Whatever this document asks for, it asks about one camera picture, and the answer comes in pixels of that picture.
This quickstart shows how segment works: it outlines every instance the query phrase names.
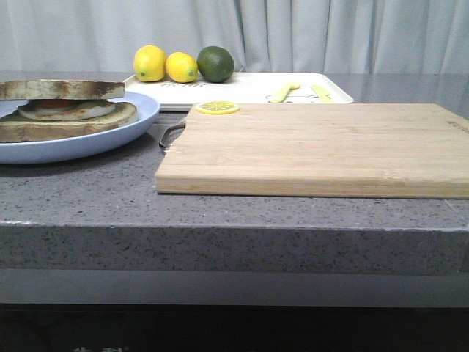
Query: cutting board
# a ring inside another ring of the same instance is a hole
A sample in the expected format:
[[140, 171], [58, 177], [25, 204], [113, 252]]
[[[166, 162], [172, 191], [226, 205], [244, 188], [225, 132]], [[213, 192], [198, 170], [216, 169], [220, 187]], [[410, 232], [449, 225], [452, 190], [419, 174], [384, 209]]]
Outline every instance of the cutting board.
[[469, 198], [469, 121], [430, 103], [192, 108], [155, 178], [162, 193]]

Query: yellow lemon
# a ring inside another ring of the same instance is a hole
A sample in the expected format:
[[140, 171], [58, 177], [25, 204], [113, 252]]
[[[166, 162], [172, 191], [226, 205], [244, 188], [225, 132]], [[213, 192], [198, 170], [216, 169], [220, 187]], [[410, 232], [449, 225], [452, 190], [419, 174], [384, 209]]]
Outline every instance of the yellow lemon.
[[240, 109], [240, 106], [231, 101], [217, 100], [208, 103], [200, 103], [196, 105], [196, 110], [204, 114], [231, 114]]
[[191, 55], [180, 51], [168, 56], [166, 72], [173, 81], [179, 83], [195, 81], [199, 75], [197, 61]]
[[139, 81], [160, 81], [166, 71], [166, 54], [162, 48], [146, 45], [137, 50], [133, 59], [133, 70]]

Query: sandwich filling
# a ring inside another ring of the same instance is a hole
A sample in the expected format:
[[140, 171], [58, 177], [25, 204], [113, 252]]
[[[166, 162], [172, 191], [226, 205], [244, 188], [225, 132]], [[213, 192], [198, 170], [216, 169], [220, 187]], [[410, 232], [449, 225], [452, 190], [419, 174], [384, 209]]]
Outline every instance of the sandwich filling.
[[100, 100], [38, 99], [18, 107], [25, 118], [38, 121], [72, 121], [107, 115], [115, 110], [115, 103]]

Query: bread crust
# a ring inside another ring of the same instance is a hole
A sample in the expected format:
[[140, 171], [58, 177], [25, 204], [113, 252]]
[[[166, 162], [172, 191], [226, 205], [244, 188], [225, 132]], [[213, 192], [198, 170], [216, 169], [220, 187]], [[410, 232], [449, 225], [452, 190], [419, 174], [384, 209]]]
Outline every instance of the bread crust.
[[86, 120], [36, 121], [14, 111], [0, 118], [0, 142], [38, 142], [84, 136], [118, 128], [137, 119], [137, 107], [128, 102], [116, 103], [110, 114]]
[[124, 82], [39, 79], [0, 83], [0, 100], [122, 98]]

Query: metal handle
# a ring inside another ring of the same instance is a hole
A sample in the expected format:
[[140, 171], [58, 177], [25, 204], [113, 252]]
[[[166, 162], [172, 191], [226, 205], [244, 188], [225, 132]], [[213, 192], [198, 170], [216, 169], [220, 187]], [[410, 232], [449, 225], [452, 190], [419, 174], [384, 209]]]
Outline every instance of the metal handle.
[[180, 120], [179, 122], [176, 122], [174, 125], [169, 126], [161, 136], [161, 139], [159, 141], [159, 145], [161, 147], [169, 147], [171, 143], [169, 143], [169, 136], [171, 135], [172, 131], [175, 130], [180, 130], [185, 127], [185, 118]]

